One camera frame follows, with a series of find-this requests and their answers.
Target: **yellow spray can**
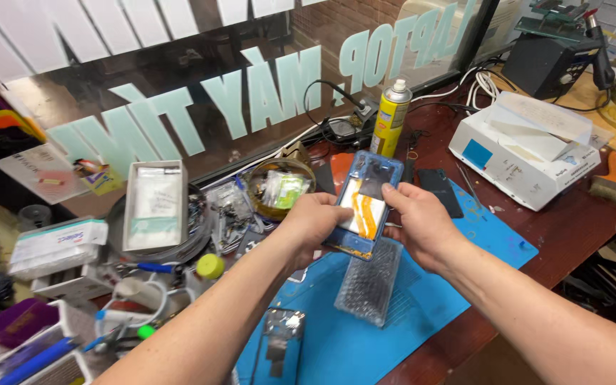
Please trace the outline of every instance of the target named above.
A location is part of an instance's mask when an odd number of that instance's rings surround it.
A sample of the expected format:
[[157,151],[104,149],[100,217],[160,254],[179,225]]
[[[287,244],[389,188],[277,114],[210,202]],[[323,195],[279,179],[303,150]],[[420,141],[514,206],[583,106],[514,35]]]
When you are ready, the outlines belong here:
[[374,124],[370,152],[389,158],[394,156],[398,137],[403,130],[403,119],[412,99],[413,92],[406,87],[403,79],[396,80],[394,85],[384,90],[377,122]]

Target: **green cap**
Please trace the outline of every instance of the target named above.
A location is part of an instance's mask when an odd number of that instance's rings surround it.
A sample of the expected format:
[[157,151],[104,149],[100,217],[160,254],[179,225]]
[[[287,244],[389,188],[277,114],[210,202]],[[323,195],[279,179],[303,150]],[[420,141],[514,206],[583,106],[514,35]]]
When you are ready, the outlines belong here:
[[154,329],[154,327],[151,325],[144,325],[141,328],[137,329],[137,337],[139,337],[141,340],[146,340],[154,333],[156,333],[156,329]]

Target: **blue silicone repair mat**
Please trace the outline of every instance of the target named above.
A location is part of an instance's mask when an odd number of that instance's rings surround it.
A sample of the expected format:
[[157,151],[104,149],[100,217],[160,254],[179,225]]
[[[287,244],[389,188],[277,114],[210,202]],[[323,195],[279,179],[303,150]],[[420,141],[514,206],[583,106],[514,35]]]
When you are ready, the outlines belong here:
[[[453,189],[465,212],[465,218],[453,221],[468,239],[515,268],[538,254],[489,210],[478,212],[472,197],[455,183]],[[422,270],[404,250],[387,321],[379,329],[334,308],[348,260],[343,253],[325,255],[308,268],[303,283],[284,284],[272,302],[306,313],[299,384],[374,384],[469,308],[449,283]],[[256,328],[237,362],[242,384],[251,382],[260,335]],[[282,384],[268,377],[269,370],[270,361],[262,354],[253,383]]]

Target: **cardboard box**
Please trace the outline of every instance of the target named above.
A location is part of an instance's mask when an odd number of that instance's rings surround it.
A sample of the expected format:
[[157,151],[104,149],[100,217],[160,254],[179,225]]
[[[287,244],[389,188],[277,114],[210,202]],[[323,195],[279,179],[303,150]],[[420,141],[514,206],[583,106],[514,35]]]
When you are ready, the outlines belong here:
[[63,299],[74,305],[113,292],[113,286],[98,276],[96,262],[36,278],[30,289],[43,297]]
[[600,153],[578,144],[548,162],[486,122],[493,107],[460,122],[450,151],[522,206],[538,211],[600,164]]
[[[176,213],[177,228],[179,230],[179,236],[169,243],[161,243],[154,247],[130,247],[129,237],[132,228],[132,222],[135,218],[135,205],[138,201],[138,194],[144,192],[144,188],[148,188],[148,185],[139,191],[137,172],[142,167],[148,168],[179,168],[179,185],[176,187],[177,196],[170,197],[169,199],[176,199],[176,205],[178,210]],[[162,160],[159,162],[135,162],[130,165],[129,177],[127,180],[127,199],[125,202],[125,215],[123,223],[123,251],[141,251],[144,253],[153,253],[170,249],[177,246],[182,242],[189,239],[189,179],[187,177],[187,169],[181,160]]]

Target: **brush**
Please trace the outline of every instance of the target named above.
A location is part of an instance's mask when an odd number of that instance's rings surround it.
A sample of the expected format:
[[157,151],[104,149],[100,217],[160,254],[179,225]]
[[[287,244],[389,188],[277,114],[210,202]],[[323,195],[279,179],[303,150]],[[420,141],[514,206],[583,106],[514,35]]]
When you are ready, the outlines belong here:
[[616,203],[616,152],[610,153],[608,168],[610,173],[607,176],[594,176],[589,193],[594,197],[601,197]]

